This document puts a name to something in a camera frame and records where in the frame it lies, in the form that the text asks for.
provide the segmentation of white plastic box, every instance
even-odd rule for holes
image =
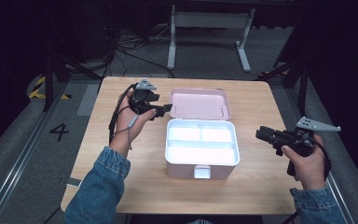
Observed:
[[[227,95],[173,89],[167,125],[167,173],[176,178],[226,179],[240,162]]]

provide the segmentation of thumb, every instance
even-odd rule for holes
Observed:
[[[282,152],[292,162],[298,161],[301,157],[295,151],[293,151],[289,146],[283,146]]]
[[[149,109],[148,111],[144,112],[141,116],[139,116],[139,119],[141,119],[143,123],[146,123],[148,120],[155,117],[156,113],[157,110],[155,108]]]

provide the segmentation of printed number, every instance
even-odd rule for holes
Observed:
[[[61,141],[62,135],[64,133],[69,133],[69,131],[65,130],[66,124],[62,123],[60,124],[60,126],[58,126],[57,128],[54,128],[50,131],[50,133],[59,133],[60,135],[58,136],[58,140],[57,141]]]

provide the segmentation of denim sleeve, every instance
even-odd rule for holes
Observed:
[[[301,223],[345,223],[338,204],[331,190],[324,189],[290,189],[295,199],[296,210]]]
[[[130,161],[105,147],[65,211],[65,223],[113,223]]]

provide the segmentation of person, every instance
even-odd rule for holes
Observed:
[[[117,131],[109,147],[104,147],[68,204],[66,223],[114,222],[117,204],[124,193],[124,179],[131,168],[127,160],[131,142],[156,115],[153,109],[136,115],[129,108],[130,96],[129,92],[119,107]],[[322,143],[319,136],[315,138]],[[307,158],[300,157],[287,146],[282,147],[282,151],[294,163],[303,186],[303,189],[290,189],[301,223],[344,223],[334,196],[324,182],[322,151],[316,147]]]

